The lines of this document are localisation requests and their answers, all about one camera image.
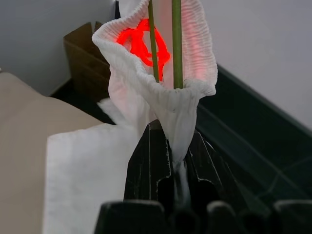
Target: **beige table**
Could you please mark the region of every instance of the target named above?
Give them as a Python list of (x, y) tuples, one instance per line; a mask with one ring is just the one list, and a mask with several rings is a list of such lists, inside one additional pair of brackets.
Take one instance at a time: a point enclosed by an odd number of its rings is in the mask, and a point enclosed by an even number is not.
[(40, 234), (47, 137), (100, 121), (0, 71), (0, 234)]

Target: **green stick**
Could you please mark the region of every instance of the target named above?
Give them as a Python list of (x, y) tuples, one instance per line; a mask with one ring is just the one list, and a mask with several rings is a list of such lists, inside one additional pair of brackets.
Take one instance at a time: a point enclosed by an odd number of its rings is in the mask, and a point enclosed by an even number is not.
[(153, 0), (150, 0), (150, 3), (148, 5), (148, 15), (149, 15), (149, 22), (150, 22), (150, 35), (151, 35), (151, 48), (152, 48), (154, 77), (155, 77), (156, 82), (159, 83), (157, 50), (156, 50), (156, 41), (155, 41)]
[(172, 0), (174, 88), (183, 88), (181, 0)]

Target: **white wall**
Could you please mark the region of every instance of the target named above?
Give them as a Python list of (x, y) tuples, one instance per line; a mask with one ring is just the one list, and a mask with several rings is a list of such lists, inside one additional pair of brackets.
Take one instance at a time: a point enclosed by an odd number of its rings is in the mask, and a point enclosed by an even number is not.
[(312, 0), (202, 0), (218, 63), (312, 129)]
[(44, 95), (70, 78), (63, 36), (114, 17), (113, 0), (0, 1), (0, 67)]

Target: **red light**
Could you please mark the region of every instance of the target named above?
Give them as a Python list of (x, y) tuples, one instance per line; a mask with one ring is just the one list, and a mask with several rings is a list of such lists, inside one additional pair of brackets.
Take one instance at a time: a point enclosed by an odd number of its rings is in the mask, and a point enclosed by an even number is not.
[[(128, 28), (121, 32), (117, 39), (117, 43), (123, 45), (128, 38), (131, 40), (131, 50), (130, 53), (138, 56), (147, 66), (153, 67), (153, 61), (149, 58), (152, 57), (152, 53), (150, 53), (147, 49), (146, 44), (143, 41), (144, 32), (150, 32), (149, 20), (144, 19), (140, 22), (136, 29)], [(155, 39), (158, 45), (158, 70), (159, 70), (159, 80), (162, 81), (163, 78), (163, 68), (164, 65), (170, 59), (170, 53), (167, 50), (167, 46), (161, 37), (158, 30), (155, 28)]]

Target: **white fabric bag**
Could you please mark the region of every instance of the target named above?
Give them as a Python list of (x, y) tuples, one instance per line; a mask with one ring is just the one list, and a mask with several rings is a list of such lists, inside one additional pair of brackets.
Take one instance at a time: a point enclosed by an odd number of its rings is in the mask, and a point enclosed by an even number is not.
[[(182, 162), (193, 138), (198, 102), (204, 96), (215, 94), (217, 65), (211, 35), (200, 1), (182, 0), (184, 88), (172, 88), (172, 57), (164, 66), (164, 82), (157, 83), (151, 75), (152, 69), (129, 52), (130, 42), (125, 45), (116, 43), (124, 30), (136, 29), (143, 19), (148, 18), (148, 4), (149, 0), (141, 0), (139, 4), (137, 0), (120, 1), (121, 16), (124, 17), (99, 28), (93, 35), (93, 42), (111, 66), (108, 91), (112, 102), (137, 129), (139, 136), (148, 123), (159, 119), (172, 149), (174, 170), (185, 177)], [(153, 5), (155, 26), (171, 52), (171, 1), (154, 0)], [(144, 41), (150, 48), (149, 36)]]

